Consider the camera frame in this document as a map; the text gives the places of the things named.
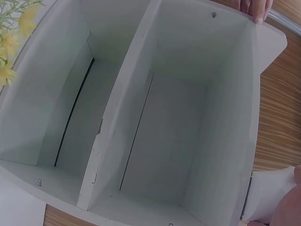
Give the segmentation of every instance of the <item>box compartment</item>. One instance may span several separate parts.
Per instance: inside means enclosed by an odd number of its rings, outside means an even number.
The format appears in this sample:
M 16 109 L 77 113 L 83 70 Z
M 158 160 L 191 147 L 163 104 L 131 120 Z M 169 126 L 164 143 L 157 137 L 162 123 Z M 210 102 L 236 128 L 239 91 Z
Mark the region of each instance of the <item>box compartment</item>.
M 254 32 L 248 18 L 214 3 L 152 1 L 104 111 L 77 206 L 133 226 L 235 225 L 257 139 Z

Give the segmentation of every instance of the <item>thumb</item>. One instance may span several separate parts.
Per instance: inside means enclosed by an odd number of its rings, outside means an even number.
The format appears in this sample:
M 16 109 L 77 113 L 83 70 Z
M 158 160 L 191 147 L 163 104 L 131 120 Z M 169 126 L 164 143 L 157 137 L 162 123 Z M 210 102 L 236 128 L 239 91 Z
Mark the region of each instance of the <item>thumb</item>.
M 301 184 L 301 166 L 300 165 L 295 167 L 293 175 L 295 177 L 296 184 Z
M 266 0 L 252 0 L 252 16 L 256 24 L 263 23 L 266 2 Z
M 266 225 L 264 225 L 264 224 L 262 224 L 262 223 L 258 223 L 258 222 L 256 222 L 256 221 L 251 221 L 251 222 L 248 224 L 248 226 L 266 226 Z

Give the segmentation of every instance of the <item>finger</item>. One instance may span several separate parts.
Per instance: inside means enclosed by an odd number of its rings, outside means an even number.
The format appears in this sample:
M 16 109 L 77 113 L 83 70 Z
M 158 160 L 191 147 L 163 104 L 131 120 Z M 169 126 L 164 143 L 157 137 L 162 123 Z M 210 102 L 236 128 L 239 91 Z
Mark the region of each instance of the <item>finger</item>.
M 251 0 L 250 5 L 249 5 L 249 11 L 248 14 L 250 16 L 253 16 L 253 1 Z
M 252 0 L 252 2 L 253 2 L 252 15 L 254 18 L 254 22 L 256 24 L 262 24 L 263 17 L 265 14 L 266 0 Z
M 249 0 L 241 0 L 240 2 L 240 11 L 243 13 L 247 13 L 250 1 Z
M 301 167 L 300 166 L 295 167 L 293 176 L 295 178 L 296 184 L 301 184 Z
M 272 8 L 272 5 L 273 5 L 273 0 L 267 0 L 267 2 L 265 3 L 265 12 L 264 12 L 263 21 L 265 21 L 265 19 L 268 17 L 268 14 Z
M 232 0 L 232 7 L 240 11 L 240 0 Z
M 248 226 L 265 226 L 264 224 L 262 223 L 258 223 L 256 221 L 251 221 Z

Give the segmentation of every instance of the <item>white paper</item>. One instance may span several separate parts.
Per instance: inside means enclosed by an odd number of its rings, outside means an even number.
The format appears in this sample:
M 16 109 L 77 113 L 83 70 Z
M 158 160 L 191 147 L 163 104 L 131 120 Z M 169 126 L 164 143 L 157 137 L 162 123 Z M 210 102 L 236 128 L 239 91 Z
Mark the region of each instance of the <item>white paper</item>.
M 296 186 L 294 167 L 254 172 L 242 220 L 268 224 L 282 198 Z

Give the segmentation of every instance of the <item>screw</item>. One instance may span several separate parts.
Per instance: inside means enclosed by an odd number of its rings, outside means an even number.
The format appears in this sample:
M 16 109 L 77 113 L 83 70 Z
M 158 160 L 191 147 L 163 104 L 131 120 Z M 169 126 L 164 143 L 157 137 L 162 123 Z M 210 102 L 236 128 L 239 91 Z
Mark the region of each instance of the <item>screw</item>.
M 42 180 L 41 179 L 38 179 L 37 186 L 42 187 Z

